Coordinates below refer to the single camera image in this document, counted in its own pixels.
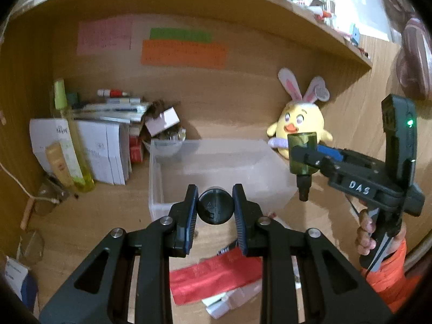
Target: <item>white cable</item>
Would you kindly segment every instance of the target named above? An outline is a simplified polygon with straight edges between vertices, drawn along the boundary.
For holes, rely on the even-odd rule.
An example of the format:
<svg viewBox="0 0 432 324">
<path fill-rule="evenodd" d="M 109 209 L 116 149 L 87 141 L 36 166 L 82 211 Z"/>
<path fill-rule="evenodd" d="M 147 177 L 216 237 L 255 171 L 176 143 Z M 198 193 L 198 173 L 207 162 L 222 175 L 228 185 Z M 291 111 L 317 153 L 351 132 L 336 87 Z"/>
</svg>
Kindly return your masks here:
<svg viewBox="0 0 432 324">
<path fill-rule="evenodd" d="M 54 203 L 54 204 L 56 204 L 56 205 L 60 203 L 60 201 L 57 200 L 57 199 L 50 199 L 50 198 L 48 198 L 48 197 L 36 197 L 36 196 L 33 196 L 32 194 L 30 194 L 30 193 L 25 189 L 25 187 L 23 187 L 23 185 L 19 182 L 19 180 L 18 180 L 17 178 L 15 178 L 15 177 L 12 175 L 12 173 L 9 172 L 9 171 L 8 171 L 8 170 L 3 166 L 3 164 L 2 164 L 1 162 L 0 162 L 0 167 L 1 167 L 1 169 L 4 170 L 4 172 L 5 172 L 7 175 L 9 175 L 13 180 L 16 181 L 16 183 L 21 187 L 22 191 L 24 191 L 24 192 L 27 194 L 27 196 L 28 196 L 29 198 L 34 199 L 34 200 L 39 200 L 39 201 L 49 201 L 49 202 Z"/>
</svg>

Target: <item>cable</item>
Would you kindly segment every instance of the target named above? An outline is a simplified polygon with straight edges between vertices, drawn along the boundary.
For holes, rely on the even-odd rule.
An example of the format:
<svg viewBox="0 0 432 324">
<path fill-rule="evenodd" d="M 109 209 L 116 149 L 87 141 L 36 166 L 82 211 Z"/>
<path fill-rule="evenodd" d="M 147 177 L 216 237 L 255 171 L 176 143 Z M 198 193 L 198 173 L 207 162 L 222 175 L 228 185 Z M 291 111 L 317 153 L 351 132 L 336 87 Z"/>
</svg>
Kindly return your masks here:
<svg viewBox="0 0 432 324">
<path fill-rule="evenodd" d="M 48 197 L 36 197 L 36 196 L 33 196 L 31 193 L 29 193 L 29 192 L 25 189 L 25 187 L 23 187 L 23 185 L 19 182 L 19 180 L 18 180 L 17 178 L 15 178 L 15 177 L 12 175 L 12 173 L 9 172 L 9 171 L 4 167 L 4 165 L 3 165 L 1 162 L 0 162 L 0 167 L 1 167 L 1 169 L 4 170 L 4 172 L 5 172 L 7 175 L 9 175 L 13 180 L 16 181 L 16 183 L 21 187 L 22 191 L 24 191 L 24 192 L 27 194 L 27 196 L 28 196 L 29 198 L 34 199 L 35 201 L 36 201 L 36 200 L 39 200 L 39 201 L 49 201 L 49 202 L 54 203 L 54 204 L 56 204 L 56 205 L 58 205 L 58 204 L 60 203 L 60 201 L 57 200 L 57 199 L 50 199 L 50 198 L 48 198 Z"/>
<path fill-rule="evenodd" d="M 351 205 L 351 208 L 353 209 L 354 213 L 357 214 L 358 217 L 360 213 L 357 211 L 357 209 L 355 208 L 354 204 L 351 202 L 347 194 L 345 194 L 345 198 L 348 201 L 348 203 Z"/>
<path fill-rule="evenodd" d="M 387 250 L 387 246 L 390 244 L 390 242 L 393 241 L 393 238 L 388 238 L 388 240 L 385 242 L 384 246 L 381 248 L 381 250 L 377 253 L 377 255 L 375 256 L 375 259 L 373 260 L 373 262 L 370 264 L 368 270 L 366 270 L 366 274 L 364 275 L 364 278 L 366 279 L 369 275 L 369 273 L 371 272 L 371 269 L 375 266 L 375 264 L 377 263 L 378 259 L 380 259 L 381 255 Z"/>
</svg>

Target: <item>black cylindrical object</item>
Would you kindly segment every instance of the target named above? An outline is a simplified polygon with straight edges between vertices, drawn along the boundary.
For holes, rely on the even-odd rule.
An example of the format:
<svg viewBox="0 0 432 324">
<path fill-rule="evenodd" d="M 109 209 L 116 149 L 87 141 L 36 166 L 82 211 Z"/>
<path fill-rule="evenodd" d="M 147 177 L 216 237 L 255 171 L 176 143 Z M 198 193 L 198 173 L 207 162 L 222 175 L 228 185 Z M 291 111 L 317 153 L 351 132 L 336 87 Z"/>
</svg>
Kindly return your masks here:
<svg viewBox="0 0 432 324">
<path fill-rule="evenodd" d="M 296 133 L 288 135 L 289 150 L 296 146 L 317 149 L 317 133 Z M 297 175 L 297 187 L 299 188 L 300 201 L 306 202 L 309 198 L 309 190 L 312 186 L 312 174 L 318 171 L 317 168 L 311 167 L 302 162 L 297 162 L 289 154 L 289 171 Z"/>
<path fill-rule="evenodd" d="M 197 213 L 207 224 L 223 224 L 234 214 L 234 201 L 223 188 L 211 187 L 201 194 Z"/>
<path fill-rule="evenodd" d="M 300 201 L 306 202 L 309 199 L 309 190 L 312 186 L 312 175 L 297 175 L 297 187 L 299 188 Z"/>
</svg>

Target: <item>paper stack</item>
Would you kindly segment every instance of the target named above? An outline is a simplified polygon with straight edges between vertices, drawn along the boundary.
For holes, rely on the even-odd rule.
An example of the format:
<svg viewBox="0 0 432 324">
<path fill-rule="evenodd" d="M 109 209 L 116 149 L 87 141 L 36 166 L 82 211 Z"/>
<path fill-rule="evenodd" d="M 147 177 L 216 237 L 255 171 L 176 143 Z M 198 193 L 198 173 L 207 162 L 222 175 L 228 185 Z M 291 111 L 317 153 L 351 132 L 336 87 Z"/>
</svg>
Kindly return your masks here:
<svg viewBox="0 0 432 324">
<path fill-rule="evenodd" d="M 64 119 L 30 120 L 32 149 L 43 169 L 52 174 L 45 149 L 59 141 L 57 127 L 65 125 Z M 76 121 L 83 151 L 95 180 L 108 184 L 124 185 L 129 179 L 129 132 L 121 123 Z"/>
<path fill-rule="evenodd" d="M 109 120 L 133 124 L 141 123 L 151 103 L 91 103 L 73 111 L 75 119 Z"/>
</svg>

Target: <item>green paper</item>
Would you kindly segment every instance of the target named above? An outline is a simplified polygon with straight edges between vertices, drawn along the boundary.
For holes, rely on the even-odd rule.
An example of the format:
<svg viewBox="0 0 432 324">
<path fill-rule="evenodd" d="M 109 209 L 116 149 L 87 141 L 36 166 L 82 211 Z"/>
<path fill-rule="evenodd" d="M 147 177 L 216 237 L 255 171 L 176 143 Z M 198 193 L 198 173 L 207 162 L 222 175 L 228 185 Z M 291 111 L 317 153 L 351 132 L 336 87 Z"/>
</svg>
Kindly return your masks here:
<svg viewBox="0 0 432 324">
<path fill-rule="evenodd" d="M 211 43 L 212 36 L 206 31 L 180 28 L 152 28 L 150 40 L 180 40 L 196 43 Z"/>
</svg>

